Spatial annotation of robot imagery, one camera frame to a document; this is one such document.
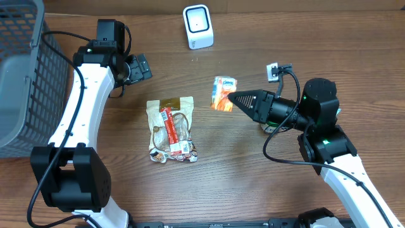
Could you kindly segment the orange tissue pack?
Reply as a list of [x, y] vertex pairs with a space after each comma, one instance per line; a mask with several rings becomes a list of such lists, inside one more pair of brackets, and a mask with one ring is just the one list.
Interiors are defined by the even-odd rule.
[[217, 76], [213, 82], [210, 107], [216, 111], [231, 112], [233, 103], [228, 95], [237, 90], [237, 80], [227, 76]]

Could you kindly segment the red snack stick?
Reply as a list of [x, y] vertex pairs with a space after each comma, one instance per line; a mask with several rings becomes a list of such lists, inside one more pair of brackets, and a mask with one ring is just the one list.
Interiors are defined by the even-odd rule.
[[169, 152], [171, 156], [189, 154], [189, 131], [188, 126], [182, 128], [183, 121], [178, 121], [176, 129], [175, 119], [170, 107], [161, 109], [161, 116], [168, 135]]

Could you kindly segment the beige brown snack bag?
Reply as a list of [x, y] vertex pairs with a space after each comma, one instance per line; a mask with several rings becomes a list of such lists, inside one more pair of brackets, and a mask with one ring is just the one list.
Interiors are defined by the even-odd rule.
[[[170, 107], [175, 119], [176, 129], [178, 130], [178, 121], [183, 121], [182, 128], [188, 126], [189, 131], [189, 154], [171, 156], [169, 152], [168, 135], [165, 124], [161, 116], [161, 109]], [[162, 100], [152, 100], [147, 102], [146, 113], [148, 117], [149, 130], [151, 132], [149, 143], [149, 156], [152, 161], [164, 163], [167, 160], [176, 160], [180, 162], [196, 162], [197, 149], [190, 136], [192, 124], [192, 112], [194, 110], [194, 98], [180, 97]]]

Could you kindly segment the green lid jar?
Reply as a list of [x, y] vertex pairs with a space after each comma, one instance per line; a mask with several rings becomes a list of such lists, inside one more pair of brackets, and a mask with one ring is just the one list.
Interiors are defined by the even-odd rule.
[[[267, 123], [261, 123], [260, 127], [263, 129], [265, 134], [271, 134], [278, 127], [278, 124], [271, 123], [270, 125], [268, 125]], [[281, 127], [278, 133], [286, 132], [289, 130], [290, 130], [289, 127]]]

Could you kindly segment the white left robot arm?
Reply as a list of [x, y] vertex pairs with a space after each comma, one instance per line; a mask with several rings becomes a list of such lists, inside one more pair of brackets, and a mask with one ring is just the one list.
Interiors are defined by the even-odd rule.
[[97, 134], [111, 91], [152, 77], [146, 57], [130, 54], [131, 44], [124, 23], [98, 20], [96, 38], [68, 59], [73, 85], [57, 129], [30, 155], [37, 180], [34, 195], [89, 227], [135, 226], [131, 214], [111, 197], [111, 176], [97, 153]]

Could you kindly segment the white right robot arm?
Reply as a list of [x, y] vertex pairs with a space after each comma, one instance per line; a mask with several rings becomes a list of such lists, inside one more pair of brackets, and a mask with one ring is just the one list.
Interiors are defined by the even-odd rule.
[[333, 189], [356, 227], [401, 227], [368, 177], [357, 149], [337, 125], [334, 82], [307, 81], [299, 103], [264, 90], [231, 92], [228, 99], [255, 122], [300, 130], [300, 164], [312, 166]]

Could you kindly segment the white barcode scanner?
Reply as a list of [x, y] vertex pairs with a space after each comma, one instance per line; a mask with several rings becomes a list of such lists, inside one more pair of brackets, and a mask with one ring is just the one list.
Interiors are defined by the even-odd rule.
[[211, 16], [205, 4], [186, 7], [183, 18], [190, 49], [208, 48], [214, 44]]

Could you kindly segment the grey plastic basket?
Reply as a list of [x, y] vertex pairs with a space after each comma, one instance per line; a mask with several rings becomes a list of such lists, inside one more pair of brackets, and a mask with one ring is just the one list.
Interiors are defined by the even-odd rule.
[[44, 3], [1, 1], [1, 158], [28, 157], [45, 146], [65, 107], [67, 62], [49, 27]]

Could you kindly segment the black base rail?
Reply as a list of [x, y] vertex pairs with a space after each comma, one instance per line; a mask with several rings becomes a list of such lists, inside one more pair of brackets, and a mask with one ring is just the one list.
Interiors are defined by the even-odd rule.
[[130, 227], [135, 228], [288, 228], [299, 227], [297, 218], [271, 218], [260, 221], [239, 221], [239, 222], [135, 222]]

